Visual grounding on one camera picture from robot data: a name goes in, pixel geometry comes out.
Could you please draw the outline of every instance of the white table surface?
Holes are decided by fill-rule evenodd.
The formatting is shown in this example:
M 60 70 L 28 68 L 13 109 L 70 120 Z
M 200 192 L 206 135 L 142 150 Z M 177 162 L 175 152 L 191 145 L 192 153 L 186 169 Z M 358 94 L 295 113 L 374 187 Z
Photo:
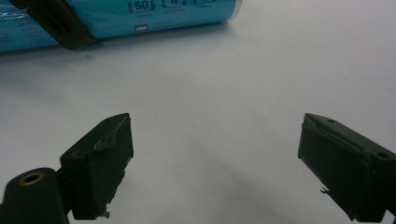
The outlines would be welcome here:
M 396 2 L 246 0 L 225 24 L 0 55 L 0 191 L 123 112 L 135 157 L 92 223 L 350 223 L 297 158 L 301 123 L 395 151 Z

